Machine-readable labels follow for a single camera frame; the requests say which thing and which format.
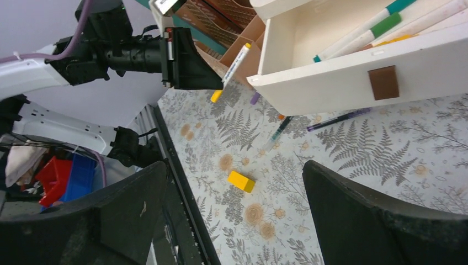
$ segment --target open drawer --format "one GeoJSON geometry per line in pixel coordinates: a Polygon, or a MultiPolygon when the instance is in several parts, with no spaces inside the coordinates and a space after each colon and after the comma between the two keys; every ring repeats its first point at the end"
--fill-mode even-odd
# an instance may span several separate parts
{"type": "MultiPolygon", "coordinates": [[[[251,0],[267,27],[258,74],[247,79],[283,115],[358,109],[468,92],[468,23],[314,63],[313,58],[322,50],[393,0],[298,2],[305,3],[291,7],[295,1],[251,0]],[[376,100],[370,72],[385,67],[393,67],[399,95],[376,100]]],[[[401,24],[448,2],[417,0],[401,12],[401,24]]]]}

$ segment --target red container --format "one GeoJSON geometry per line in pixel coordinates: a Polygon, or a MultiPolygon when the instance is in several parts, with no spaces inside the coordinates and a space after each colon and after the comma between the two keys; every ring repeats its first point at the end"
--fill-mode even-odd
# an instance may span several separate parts
{"type": "Polygon", "coordinates": [[[36,175],[36,179],[41,182],[45,193],[39,201],[40,205],[48,207],[65,194],[71,168],[72,161],[58,160],[54,156],[36,175]]]}

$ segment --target wall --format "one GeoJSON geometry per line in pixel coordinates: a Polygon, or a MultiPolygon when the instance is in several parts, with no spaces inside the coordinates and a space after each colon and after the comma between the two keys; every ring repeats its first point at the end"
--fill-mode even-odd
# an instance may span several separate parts
{"type": "MultiPolygon", "coordinates": [[[[79,0],[1,0],[0,56],[31,52],[71,36],[78,4],[79,0]]],[[[134,35],[155,24],[151,12],[135,0],[124,0],[124,4],[134,35]]],[[[165,92],[160,74],[128,72],[121,78],[109,70],[109,76],[110,81],[46,88],[27,96],[53,111],[88,122],[127,126],[146,104],[156,103],[165,92]]]]}

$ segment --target green marker cap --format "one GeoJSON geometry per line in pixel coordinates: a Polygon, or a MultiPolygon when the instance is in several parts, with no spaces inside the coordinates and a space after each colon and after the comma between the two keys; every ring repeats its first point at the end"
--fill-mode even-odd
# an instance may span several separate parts
{"type": "Polygon", "coordinates": [[[401,12],[401,10],[407,8],[410,4],[416,2],[416,0],[396,0],[387,6],[387,10],[391,15],[401,12]]]}
{"type": "Polygon", "coordinates": [[[382,20],[379,24],[373,26],[370,31],[377,39],[378,37],[382,36],[384,33],[389,31],[394,26],[398,25],[401,22],[401,16],[399,13],[395,13],[388,18],[382,20]]]}

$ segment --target leaf pattern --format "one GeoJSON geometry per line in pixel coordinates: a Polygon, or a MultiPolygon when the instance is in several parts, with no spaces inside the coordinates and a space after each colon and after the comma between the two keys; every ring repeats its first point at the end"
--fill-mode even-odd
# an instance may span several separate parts
{"type": "Polygon", "coordinates": [[[324,264],[301,178],[310,159],[406,202],[468,214],[468,94],[382,106],[317,132],[305,127],[340,113],[295,116],[270,151],[274,107],[251,105],[253,91],[236,82],[217,103],[211,95],[169,89],[158,105],[222,264],[324,264]],[[230,170],[256,181],[251,194],[229,184],[230,170]]]}

